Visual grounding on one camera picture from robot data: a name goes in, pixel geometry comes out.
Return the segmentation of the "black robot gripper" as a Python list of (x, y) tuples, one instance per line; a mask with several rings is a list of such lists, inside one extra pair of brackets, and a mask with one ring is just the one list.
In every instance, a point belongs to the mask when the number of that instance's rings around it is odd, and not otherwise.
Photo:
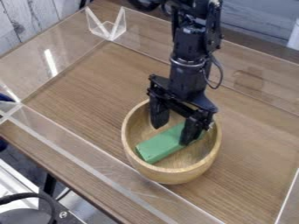
[(209, 130), (212, 116), (219, 110), (204, 93), (209, 85), (211, 63), (211, 59), (187, 64), (171, 58), (169, 77), (157, 74), (148, 77), (152, 126), (159, 129), (168, 123), (171, 111), (183, 116), (180, 145), (188, 145)]

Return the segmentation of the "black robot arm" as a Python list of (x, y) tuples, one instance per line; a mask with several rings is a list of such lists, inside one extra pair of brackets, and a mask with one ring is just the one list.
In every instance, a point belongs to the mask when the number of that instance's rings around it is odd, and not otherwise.
[(223, 0), (163, 0), (163, 10), (172, 16), (171, 72), (164, 78), (149, 76), (149, 115), (155, 128), (169, 121), (169, 113), (185, 118), (180, 144), (196, 140), (214, 122), (219, 109), (205, 96), (211, 84), (211, 68), (220, 63), (212, 53), (220, 49), (223, 35), (220, 14)]

